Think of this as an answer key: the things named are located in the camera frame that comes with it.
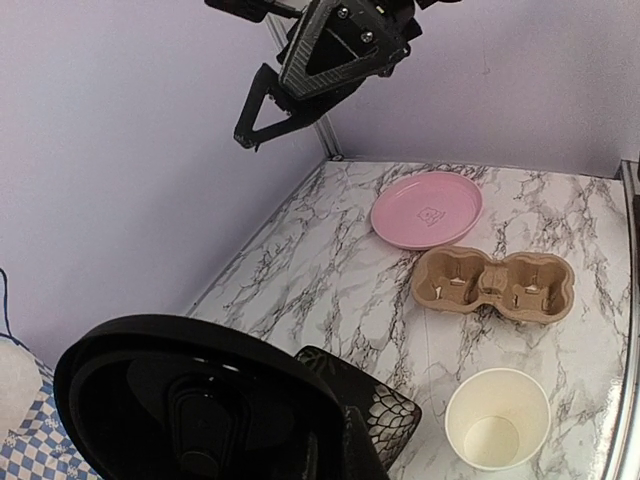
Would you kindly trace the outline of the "blue checkered paper bag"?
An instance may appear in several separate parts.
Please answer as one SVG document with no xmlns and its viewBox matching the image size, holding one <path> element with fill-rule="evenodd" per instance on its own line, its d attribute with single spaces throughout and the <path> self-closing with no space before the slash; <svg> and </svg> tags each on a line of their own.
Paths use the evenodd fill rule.
<svg viewBox="0 0 640 480">
<path fill-rule="evenodd" d="M 8 278 L 1 273 L 1 477 L 97 479 L 58 415 L 53 371 L 10 331 Z"/>
</svg>

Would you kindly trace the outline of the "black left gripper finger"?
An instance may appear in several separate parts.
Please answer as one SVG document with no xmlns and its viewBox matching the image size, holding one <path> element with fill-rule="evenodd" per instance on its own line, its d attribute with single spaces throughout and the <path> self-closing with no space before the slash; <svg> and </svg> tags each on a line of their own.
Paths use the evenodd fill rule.
<svg viewBox="0 0 640 480">
<path fill-rule="evenodd" d="M 357 407 L 347 406 L 344 409 L 342 458 L 344 479 L 389 479 Z"/>
</svg>

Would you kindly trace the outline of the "brown cardboard cup carrier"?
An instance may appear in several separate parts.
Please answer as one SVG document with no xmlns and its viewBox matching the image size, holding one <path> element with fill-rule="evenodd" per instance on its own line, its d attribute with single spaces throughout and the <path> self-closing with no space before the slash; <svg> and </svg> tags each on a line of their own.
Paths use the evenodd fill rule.
<svg viewBox="0 0 640 480">
<path fill-rule="evenodd" d="M 475 248 L 442 246 L 416 262 L 410 289 L 429 309 L 469 314 L 490 306 L 512 321 L 548 325 L 571 311 L 574 283 L 571 266 L 554 254 L 518 252 L 496 260 Z"/>
</svg>

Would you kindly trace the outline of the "white paper coffee cup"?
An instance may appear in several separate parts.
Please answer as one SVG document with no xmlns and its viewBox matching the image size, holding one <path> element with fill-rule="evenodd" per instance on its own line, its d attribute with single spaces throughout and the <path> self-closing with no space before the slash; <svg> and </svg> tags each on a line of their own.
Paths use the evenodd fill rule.
<svg viewBox="0 0 640 480">
<path fill-rule="evenodd" d="M 452 394 L 444 428 L 452 450 L 466 464 L 503 471 L 539 452 L 551 428 L 551 406 L 542 386 L 528 374 L 486 369 Z"/>
</svg>

